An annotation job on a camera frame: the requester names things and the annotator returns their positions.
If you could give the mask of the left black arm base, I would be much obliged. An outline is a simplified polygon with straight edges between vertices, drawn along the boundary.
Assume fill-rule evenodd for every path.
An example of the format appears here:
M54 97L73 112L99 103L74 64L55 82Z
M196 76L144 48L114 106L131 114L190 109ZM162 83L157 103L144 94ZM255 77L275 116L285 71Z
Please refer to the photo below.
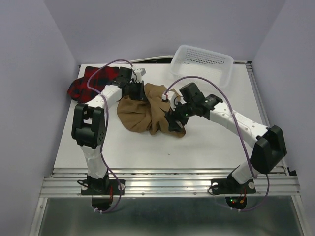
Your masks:
M104 178L92 178L77 180L81 186L81 195L92 196L91 205L94 212L100 214L112 212L118 205L121 196L125 193L124 179L110 179L108 175Z

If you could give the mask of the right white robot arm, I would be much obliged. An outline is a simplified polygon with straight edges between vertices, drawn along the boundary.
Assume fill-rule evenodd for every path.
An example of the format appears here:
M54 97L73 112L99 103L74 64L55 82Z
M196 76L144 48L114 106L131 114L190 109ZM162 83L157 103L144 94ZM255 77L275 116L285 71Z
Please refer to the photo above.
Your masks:
M252 148L246 161L226 178L211 180L209 193L254 193L253 179L260 174L268 175L287 154L282 129L276 125L267 127L252 121L214 94L204 96L195 83L182 87L180 93L183 102L170 90L162 94L162 101L170 104L170 109L165 112L169 131L180 132L190 117L203 117L236 134L243 144Z

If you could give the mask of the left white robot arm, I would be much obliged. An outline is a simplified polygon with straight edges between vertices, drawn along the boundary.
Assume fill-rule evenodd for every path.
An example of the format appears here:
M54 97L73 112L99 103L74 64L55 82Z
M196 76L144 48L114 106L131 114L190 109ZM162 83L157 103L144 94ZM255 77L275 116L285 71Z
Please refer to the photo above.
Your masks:
M83 151L88 173L80 180L84 193L106 193L109 190L109 173L102 157L102 146L108 127L109 108L125 96L145 99L142 77L144 68L87 67L83 78L73 82L68 90L77 101L74 108L71 136Z

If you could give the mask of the white plastic basket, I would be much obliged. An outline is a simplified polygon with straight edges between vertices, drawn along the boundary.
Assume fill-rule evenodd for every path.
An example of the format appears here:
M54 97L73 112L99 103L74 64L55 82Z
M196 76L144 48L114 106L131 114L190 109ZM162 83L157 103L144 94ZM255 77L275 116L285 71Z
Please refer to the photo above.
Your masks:
M233 65L234 58L229 55L181 45L170 63L170 73L177 78L200 76L223 89L230 82Z

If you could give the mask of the tan brown skirt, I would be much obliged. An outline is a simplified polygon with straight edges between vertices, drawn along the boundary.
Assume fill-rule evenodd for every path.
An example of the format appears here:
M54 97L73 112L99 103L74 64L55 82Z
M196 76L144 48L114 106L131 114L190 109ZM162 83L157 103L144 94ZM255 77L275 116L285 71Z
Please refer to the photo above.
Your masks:
M170 105L162 102L162 94L166 91L164 85L147 83L144 85L147 101L135 101L129 97L122 98L117 106L117 115L122 125L131 132L143 133L148 131L151 135L157 132L170 134L182 138L186 131L170 132L165 112Z

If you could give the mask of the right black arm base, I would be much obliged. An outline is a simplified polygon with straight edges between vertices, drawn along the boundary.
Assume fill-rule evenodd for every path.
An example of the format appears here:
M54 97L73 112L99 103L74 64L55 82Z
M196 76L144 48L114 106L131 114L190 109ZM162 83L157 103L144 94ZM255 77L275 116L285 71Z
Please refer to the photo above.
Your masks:
M256 193L253 180L244 184L228 178L216 178L211 180L208 193L212 196L226 195L225 201L231 208L244 210L247 205L247 195Z

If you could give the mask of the red black plaid skirt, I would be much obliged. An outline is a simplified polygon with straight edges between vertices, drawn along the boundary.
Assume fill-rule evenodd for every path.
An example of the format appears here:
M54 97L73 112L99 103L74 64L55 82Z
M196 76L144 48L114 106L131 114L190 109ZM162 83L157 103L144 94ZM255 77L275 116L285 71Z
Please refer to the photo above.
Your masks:
M87 66L84 71L84 76L74 80L67 90L70 98L78 103L87 103L94 99L98 93L87 87L89 78L98 70L97 67ZM102 92L107 84L114 80L119 75L119 67L107 66L94 75L89 86Z

